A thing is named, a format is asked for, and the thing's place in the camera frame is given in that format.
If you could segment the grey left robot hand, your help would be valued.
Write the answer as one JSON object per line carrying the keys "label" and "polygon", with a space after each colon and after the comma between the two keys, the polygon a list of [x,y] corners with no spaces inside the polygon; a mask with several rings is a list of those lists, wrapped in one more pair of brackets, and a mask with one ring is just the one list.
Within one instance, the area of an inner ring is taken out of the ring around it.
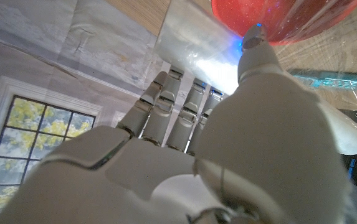
{"label": "grey left robot hand", "polygon": [[261,26],[242,51],[239,86],[195,156],[98,126],[43,158],[0,223],[343,223],[349,186],[326,106]]}

